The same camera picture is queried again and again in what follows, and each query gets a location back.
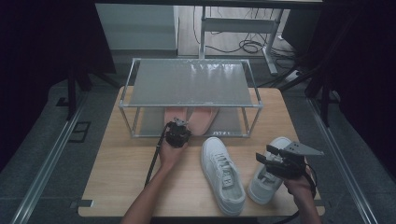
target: gray floor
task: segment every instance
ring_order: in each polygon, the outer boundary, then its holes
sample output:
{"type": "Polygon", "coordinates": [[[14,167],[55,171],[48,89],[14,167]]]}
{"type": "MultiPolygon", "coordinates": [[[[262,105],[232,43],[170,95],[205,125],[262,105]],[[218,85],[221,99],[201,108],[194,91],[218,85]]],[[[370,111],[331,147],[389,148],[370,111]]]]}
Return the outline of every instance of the gray floor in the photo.
{"type": "MultiPolygon", "coordinates": [[[[195,52],[185,50],[182,57],[194,57],[195,52]]],[[[175,58],[172,54],[114,55],[117,74],[111,75],[119,83],[129,72],[132,57],[175,58]]],[[[260,55],[222,55],[217,53],[209,57],[236,57],[250,59],[256,83],[261,85],[273,77],[269,75],[265,60],[260,55]]],[[[291,67],[292,61],[279,61],[279,72],[291,67]]],[[[75,207],[83,194],[88,181],[96,153],[101,144],[111,109],[118,94],[103,80],[91,76],[94,84],[88,92],[83,106],[80,122],[89,121],[91,126],[83,143],[69,142],[65,145],[29,223],[119,223],[120,217],[80,217],[75,207]]],[[[354,192],[347,184],[351,179],[344,178],[342,169],[332,152],[327,136],[316,120],[311,104],[304,96],[304,89],[309,80],[283,92],[286,106],[290,112],[294,128],[300,141],[306,145],[325,152],[323,157],[308,157],[309,163],[318,174],[318,190],[325,205],[322,217],[324,223],[365,223],[361,216],[361,201],[356,200],[354,192]]],[[[67,97],[66,82],[52,87],[49,101],[35,127],[26,136],[21,147],[5,170],[0,174],[0,223],[9,223],[21,204],[27,190],[41,164],[48,156],[61,133],[67,116],[67,108],[56,106],[61,97],[67,97]]],[[[330,105],[330,129],[347,167],[361,189],[362,197],[372,209],[376,223],[396,223],[396,185],[370,148],[345,120],[338,104],[330,105]]],[[[81,136],[74,133],[70,139],[78,140],[81,136]]],[[[283,217],[252,218],[155,218],[153,223],[273,223],[283,217]]]]}

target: human arm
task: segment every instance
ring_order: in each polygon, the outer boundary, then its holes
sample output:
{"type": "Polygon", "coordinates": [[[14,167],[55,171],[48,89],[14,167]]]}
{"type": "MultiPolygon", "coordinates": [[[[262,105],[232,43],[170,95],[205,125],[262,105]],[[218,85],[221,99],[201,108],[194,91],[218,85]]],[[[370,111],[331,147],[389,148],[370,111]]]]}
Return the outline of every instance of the human arm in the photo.
{"type": "Polygon", "coordinates": [[[304,176],[300,176],[297,179],[284,179],[283,183],[294,197],[294,202],[299,209],[301,223],[321,223],[308,180],[304,176]]]}
{"type": "Polygon", "coordinates": [[[160,149],[161,166],[129,207],[122,218],[122,224],[150,222],[163,182],[179,161],[186,147],[187,143],[183,147],[173,148],[166,141],[163,141],[160,149]]]}

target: metal frame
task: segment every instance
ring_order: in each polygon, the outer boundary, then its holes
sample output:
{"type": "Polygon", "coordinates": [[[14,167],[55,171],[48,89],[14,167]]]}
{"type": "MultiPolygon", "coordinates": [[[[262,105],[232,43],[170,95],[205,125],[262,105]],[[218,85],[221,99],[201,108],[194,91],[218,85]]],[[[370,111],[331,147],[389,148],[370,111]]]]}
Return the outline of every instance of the metal frame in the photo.
{"type": "Polygon", "coordinates": [[[353,1],[321,0],[95,0],[94,3],[135,4],[163,6],[205,6],[205,7],[262,7],[289,9],[323,9],[349,7],[353,1]]]}
{"type": "Polygon", "coordinates": [[[354,200],[359,212],[361,213],[361,217],[363,218],[364,223],[378,223],[375,218],[375,214],[372,210],[371,205],[369,204],[366,196],[364,195],[361,187],[358,184],[355,176],[352,174],[352,171],[349,168],[349,165],[344,158],[342,149],[338,146],[335,141],[332,131],[327,127],[327,125],[323,122],[320,117],[318,105],[315,100],[307,99],[307,103],[314,115],[314,118],[320,128],[321,133],[323,134],[326,143],[329,146],[330,152],[332,153],[335,163],[343,177],[346,186],[349,190],[352,199],[354,200]]]}
{"type": "MultiPolygon", "coordinates": [[[[202,107],[210,107],[208,105],[179,105],[179,104],[174,104],[174,105],[150,105],[150,104],[147,104],[147,105],[132,105],[130,103],[126,103],[124,100],[125,100],[127,89],[129,87],[129,82],[130,82],[130,79],[131,79],[132,71],[134,71],[134,66],[136,66],[137,64],[140,64],[140,60],[141,59],[133,59],[133,63],[132,63],[131,70],[130,70],[130,74],[129,74],[128,78],[127,78],[127,82],[125,84],[122,96],[120,98],[120,103],[119,103],[120,112],[121,112],[122,117],[123,117],[123,119],[124,119],[124,121],[126,123],[127,129],[130,132],[131,137],[159,137],[160,136],[161,130],[159,130],[159,134],[141,134],[141,133],[137,132],[136,128],[137,128],[137,123],[138,123],[138,121],[140,119],[139,116],[141,114],[140,110],[141,110],[142,107],[147,107],[147,108],[149,108],[149,107],[167,107],[167,106],[176,106],[176,107],[202,106],[202,107]],[[131,121],[131,122],[130,122],[130,119],[128,119],[128,116],[125,113],[125,109],[130,108],[130,107],[136,109],[136,112],[134,113],[134,118],[132,118],[133,121],[131,121]]],[[[242,63],[245,73],[248,72],[250,74],[251,78],[252,78],[252,82],[253,82],[253,86],[254,86],[253,88],[255,90],[256,97],[257,97],[257,99],[255,99],[255,100],[257,100],[257,104],[251,104],[251,105],[219,105],[219,107],[241,108],[242,109],[242,117],[244,119],[244,124],[245,124],[245,130],[241,130],[241,133],[239,133],[239,132],[223,132],[223,131],[216,132],[216,131],[214,131],[212,133],[207,133],[207,134],[205,134],[203,136],[250,137],[251,133],[253,132],[253,129],[255,127],[257,119],[258,119],[258,117],[259,117],[259,115],[260,115],[260,113],[262,111],[263,104],[262,104],[262,99],[261,99],[261,97],[259,95],[259,91],[257,90],[256,83],[254,81],[254,76],[252,74],[252,71],[251,71],[251,68],[250,68],[248,60],[239,60],[239,61],[242,63]],[[254,116],[253,119],[251,119],[251,120],[248,119],[248,116],[247,116],[247,113],[246,113],[246,108],[256,108],[257,109],[257,113],[256,113],[256,115],[254,116]]]]}
{"type": "Polygon", "coordinates": [[[231,33],[258,33],[270,34],[268,44],[262,49],[265,61],[267,61],[271,76],[277,76],[277,69],[274,60],[271,57],[271,48],[276,38],[276,32],[283,15],[283,9],[274,21],[271,20],[248,20],[248,19],[223,19],[207,18],[205,7],[202,9],[201,18],[201,44],[199,49],[199,58],[205,58],[205,32],[231,32],[231,33]]]}
{"type": "Polygon", "coordinates": [[[30,215],[32,215],[33,210],[35,209],[35,206],[41,196],[41,193],[44,190],[44,187],[47,186],[52,171],[55,169],[56,163],[58,162],[59,158],[62,155],[62,152],[64,151],[64,146],[66,145],[71,132],[73,132],[73,129],[76,125],[76,122],[78,121],[78,118],[81,114],[83,106],[85,105],[85,102],[87,101],[87,98],[88,93],[83,92],[82,96],[80,96],[80,99],[78,101],[76,112],[73,114],[71,119],[68,120],[64,125],[64,129],[62,130],[54,146],[50,150],[47,158],[41,165],[40,170],[35,176],[35,180],[23,197],[20,207],[16,211],[10,223],[28,222],[30,215]]]}

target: shoe sole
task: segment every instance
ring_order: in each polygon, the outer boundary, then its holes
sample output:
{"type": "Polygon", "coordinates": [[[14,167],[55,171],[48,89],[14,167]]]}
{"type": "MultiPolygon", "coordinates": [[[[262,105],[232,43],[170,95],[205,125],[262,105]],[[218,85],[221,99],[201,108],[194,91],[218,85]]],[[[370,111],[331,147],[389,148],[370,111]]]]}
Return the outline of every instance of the shoe sole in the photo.
{"type": "Polygon", "coordinates": [[[248,188],[247,188],[247,194],[250,197],[250,199],[253,200],[253,202],[255,202],[257,204],[264,205],[264,204],[268,203],[267,201],[261,200],[259,197],[257,197],[253,193],[253,191],[251,190],[251,181],[250,181],[250,184],[248,185],[248,188]]]}
{"type": "Polygon", "coordinates": [[[214,187],[213,187],[212,181],[210,181],[209,175],[207,174],[207,172],[206,172],[206,170],[205,170],[205,164],[204,164],[205,145],[206,145],[206,143],[207,143],[207,141],[208,141],[209,139],[218,139],[218,138],[216,138],[216,137],[210,137],[210,138],[206,139],[206,141],[204,142],[204,145],[202,146],[202,150],[201,150],[201,168],[202,168],[202,171],[203,171],[203,173],[204,173],[204,175],[205,175],[207,181],[208,181],[209,184],[210,184],[210,187],[211,187],[211,189],[212,189],[212,191],[213,191],[213,194],[214,194],[215,197],[216,197],[216,202],[217,202],[217,204],[218,204],[219,209],[221,210],[221,212],[222,212],[224,215],[226,215],[226,216],[236,217],[236,216],[238,216],[239,214],[241,214],[241,212],[242,212],[242,210],[244,209],[244,207],[242,207],[242,209],[241,209],[240,211],[237,211],[237,212],[233,212],[233,211],[230,211],[230,210],[228,210],[227,208],[225,208],[225,207],[221,204],[219,196],[214,192],[214,187]]]}

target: metal rail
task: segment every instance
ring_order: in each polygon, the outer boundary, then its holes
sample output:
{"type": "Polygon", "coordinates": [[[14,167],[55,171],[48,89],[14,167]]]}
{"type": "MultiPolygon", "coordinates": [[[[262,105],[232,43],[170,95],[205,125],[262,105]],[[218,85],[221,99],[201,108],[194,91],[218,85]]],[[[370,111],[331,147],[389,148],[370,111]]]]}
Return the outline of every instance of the metal rail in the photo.
{"type": "Polygon", "coordinates": [[[372,211],[371,205],[367,201],[364,196],[361,187],[355,179],[355,176],[352,174],[346,159],[343,156],[341,148],[338,146],[335,141],[332,131],[326,127],[322,119],[320,118],[319,108],[314,100],[308,99],[308,104],[314,114],[315,120],[320,128],[320,131],[323,133],[325,140],[330,148],[330,152],[335,158],[335,163],[337,164],[338,169],[340,170],[341,176],[344,178],[346,186],[352,196],[352,199],[355,201],[356,206],[358,207],[359,212],[361,213],[361,217],[365,223],[378,223],[375,215],[372,211]]]}
{"type": "Polygon", "coordinates": [[[88,93],[83,92],[78,101],[76,113],[64,125],[61,134],[59,135],[52,149],[50,150],[47,158],[41,165],[40,170],[35,176],[35,180],[26,192],[20,204],[20,207],[16,211],[14,218],[12,218],[10,223],[27,223],[27,221],[29,220],[29,217],[30,215],[32,215],[33,210],[35,209],[35,206],[41,196],[41,193],[43,192],[48,180],[50,179],[50,175],[52,174],[56,163],[58,162],[59,158],[62,155],[62,152],[64,151],[64,146],[66,145],[71,132],[73,132],[73,129],[76,125],[76,122],[78,121],[79,115],[81,114],[82,108],[87,98],[88,93]]]}

